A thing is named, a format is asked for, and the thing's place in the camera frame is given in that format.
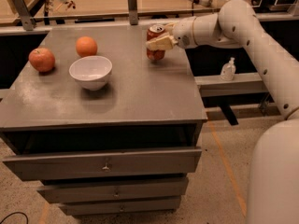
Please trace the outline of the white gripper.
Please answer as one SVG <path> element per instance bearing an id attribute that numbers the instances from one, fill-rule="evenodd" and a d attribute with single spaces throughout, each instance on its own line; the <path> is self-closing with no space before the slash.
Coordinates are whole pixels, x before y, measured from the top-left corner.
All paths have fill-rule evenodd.
<path id="1" fill-rule="evenodd" d="M 193 38 L 193 22 L 194 17 L 185 18 L 176 24 L 168 23 L 164 26 L 164 29 L 171 33 L 163 33 L 158 37 L 152 38 L 146 42 L 147 49 L 151 51 L 155 50 L 170 50 L 175 45 L 183 49 L 191 49 L 195 47 Z"/>

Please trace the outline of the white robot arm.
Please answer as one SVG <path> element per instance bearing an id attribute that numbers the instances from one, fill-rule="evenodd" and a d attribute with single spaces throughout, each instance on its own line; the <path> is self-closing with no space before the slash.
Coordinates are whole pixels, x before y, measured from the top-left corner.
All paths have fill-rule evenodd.
<path id="1" fill-rule="evenodd" d="M 299 224 L 299 62 L 264 30 L 244 0 L 226 2 L 217 14 L 169 23 L 146 42 L 150 50 L 201 45 L 244 49 L 284 118 L 254 148 L 246 224 Z"/>

